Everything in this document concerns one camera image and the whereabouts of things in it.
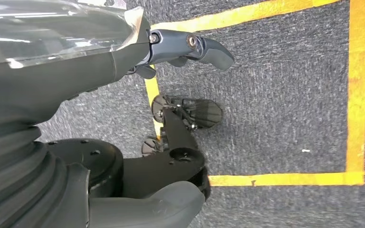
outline gray plastic cover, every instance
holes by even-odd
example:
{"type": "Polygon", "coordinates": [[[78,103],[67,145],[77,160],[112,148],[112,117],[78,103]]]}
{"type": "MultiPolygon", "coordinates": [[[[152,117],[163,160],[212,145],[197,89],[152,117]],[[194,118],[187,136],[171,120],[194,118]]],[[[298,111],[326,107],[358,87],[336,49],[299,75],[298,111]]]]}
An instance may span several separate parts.
{"type": "Polygon", "coordinates": [[[89,228],[187,228],[205,196],[192,183],[167,185],[146,199],[93,198],[89,228]]]}
{"type": "Polygon", "coordinates": [[[143,9],[70,0],[0,0],[0,64],[22,68],[136,43],[143,9]]]}

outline transparent plastic shell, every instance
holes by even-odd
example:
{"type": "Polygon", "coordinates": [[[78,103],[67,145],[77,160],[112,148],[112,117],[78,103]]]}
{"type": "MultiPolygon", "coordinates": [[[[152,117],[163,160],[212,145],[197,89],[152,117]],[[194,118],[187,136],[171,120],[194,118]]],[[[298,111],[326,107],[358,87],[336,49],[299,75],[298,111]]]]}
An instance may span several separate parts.
{"type": "Polygon", "coordinates": [[[73,0],[0,0],[0,64],[21,68],[136,43],[142,8],[73,0]]]}

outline screw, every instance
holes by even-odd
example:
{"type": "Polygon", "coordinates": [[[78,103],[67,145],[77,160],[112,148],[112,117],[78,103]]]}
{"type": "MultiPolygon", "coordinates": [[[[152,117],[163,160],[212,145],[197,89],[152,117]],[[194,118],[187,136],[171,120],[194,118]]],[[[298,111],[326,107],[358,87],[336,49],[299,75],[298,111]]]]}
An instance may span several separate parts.
{"type": "Polygon", "coordinates": [[[126,74],[127,75],[135,74],[136,70],[137,70],[137,68],[134,66],[133,68],[129,69],[126,74]]]}
{"type": "Polygon", "coordinates": [[[190,47],[192,50],[194,50],[196,48],[196,36],[188,35],[187,44],[188,44],[188,47],[190,47]]]}
{"type": "Polygon", "coordinates": [[[159,118],[163,118],[163,111],[162,110],[157,111],[156,116],[158,116],[159,118]]]}
{"type": "Polygon", "coordinates": [[[90,155],[98,155],[98,154],[100,154],[100,151],[99,150],[95,150],[95,151],[92,151],[92,152],[90,152],[90,155]]]}
{"type": "Polygon", "coordinates": [[[198,128],[198,125],[196,125],[195,123],[191,124],[190,129],[191,130],[196,130],[198,128]]]}
{"type": "Polygon", "coordinates": [[[106,2],[104,3],[105,6],[113,6],[114,4],[114,0],[106,0],[106,2]]]}
{"type": "Polygon", "coordinates": [[[150,42],[151,44],[158,43],[159,41],[160,41],[160,38],[159,38],[159,36],[158,36],[158,35],[156,35],[156,34],[151,34],[151,35],[149,36],[149,42],[150,42]]]}

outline gray carpet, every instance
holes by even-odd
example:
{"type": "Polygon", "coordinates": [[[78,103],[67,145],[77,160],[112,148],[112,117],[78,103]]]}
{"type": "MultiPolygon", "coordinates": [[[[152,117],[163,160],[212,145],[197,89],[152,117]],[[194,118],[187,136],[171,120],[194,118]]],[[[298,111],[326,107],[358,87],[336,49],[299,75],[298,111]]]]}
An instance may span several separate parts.
{"type": "MultiPolygon", "coordinates": [[[[137,0],[151,23],[190,19],[259,0],[137,0]]],[[[189,63],[159,64],[163,94],[209,98],[223,122],[198,131],[211,175],[345,170],[349,2],[201,32],[236,57],[219,72],[189,63]]],[[[42,126],[41,140],[94,137],[140,155],[154,135],[139,76],[65,102],[42,126]]],[[[362,187],[217,187],[193,228],[365,227],[362,187]]]]}

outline yellow floor marking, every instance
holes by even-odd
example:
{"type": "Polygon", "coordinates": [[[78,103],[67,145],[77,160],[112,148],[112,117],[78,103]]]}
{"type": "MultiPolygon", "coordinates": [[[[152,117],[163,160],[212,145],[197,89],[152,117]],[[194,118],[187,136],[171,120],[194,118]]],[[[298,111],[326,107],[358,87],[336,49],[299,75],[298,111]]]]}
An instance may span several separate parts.
{"type": "MultiPolygon", "coordinates": [[[[338,0],[270,0],[214,15],[160,23],[152,29],[195,32],[318,7],[338,0]]],[[[209,176],[212,186],[363,185],[365,152],[365,0],[350,0],[348,138],[346,172],[209,176]]],[[[145,80],[149,103],[159,94],[156,78],[145,80]]],[[[159,135],[161,124],[155,122],[159,135]]]]}
{"type": "Polygon", "coordinates": [[[270,0],[257,4],[227,10],[217,14],[206,15],[191,20],[165,22],[152,26],[152,29],[170,29],[196,32],[220,29],[244,22],[292,13],[312,7],[327,5],[339,0],[270,0]]]}
{"type": "Polygon", "coordinates": [[[274,173],[253,176],[209,176],[212,186],[360,185],[363,172],[274,173]]]}
{"type": "Polygon", "coordinates": [[[365,0],[351,0],[349,14],[348,137],[346,171],[365,170],[365,0]]]}
{"type": "MultiPolygon", "coordinates": [[[[149,105],[152,106],[152,102],[154,98],[159,95],[159,85],[157,83],[156,76],[152,79],[145,79],[145,85],[146,85],[146,91],[147,91],[147,97],[149,98],[149,105]]],[[[163,127],[162,123],[157,122],[153,119],[154,123],[154,130],[156,131],[156,136],[158,139],[160,139],[160,128],[163,127]]]]}

